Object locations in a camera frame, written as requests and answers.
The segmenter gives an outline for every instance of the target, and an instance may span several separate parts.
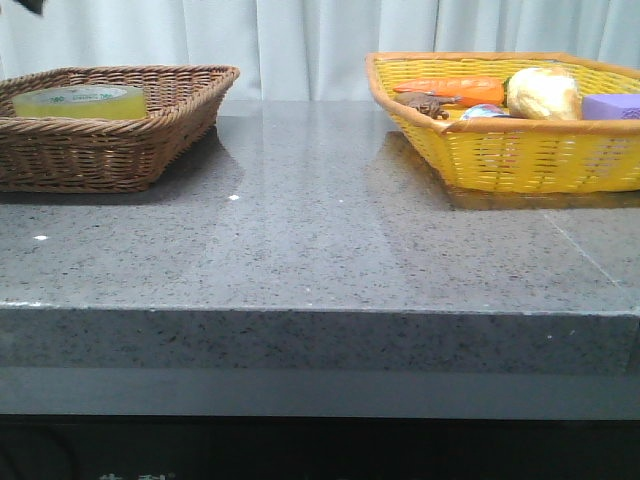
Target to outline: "purple block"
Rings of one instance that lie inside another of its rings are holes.
[[[603,93],[586,95],[582,100],[584,120],[638,120],[640,94]]]

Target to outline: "toy vegetable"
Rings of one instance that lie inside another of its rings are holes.
[[[530,67],[509,80],[507,106],[511,115],[532,120],[579,120],[578,84],[560,66]]]
[[[393,87],[396,92],[425,92],[443,97],[460,97],[458,103],[473,107],[482,103],[501,105],[504,101],[503,81],[497,77],[468,75],[464,77],[416,78]]]

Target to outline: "tape roll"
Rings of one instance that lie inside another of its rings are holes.
[[[76,85],[22,93],[12,98],[19,117],[144,118],[141,88],[125,85]]]

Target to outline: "table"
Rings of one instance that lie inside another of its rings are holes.
[[[227,101],[146,192],[0,193],[0,413],[637,419],[638,198],[488,198],[373,102]]]

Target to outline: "yellow wicker basket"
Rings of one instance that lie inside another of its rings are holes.
[[[226,65],[74,67],[0,82],[0,191],[145,190],[215,124],[239,73]],[[143,88],[147,117],[15,116],[11,98],[19,93],[100,83]]]
[[[393,87],[419,77],[490,75],[559,64],[581,95],[640,93],[640,71],[564,53],[370,53],[374,99],[448,185],[489,192],[586,193],[640,189],[640,120],[433,120],[392,100]]]

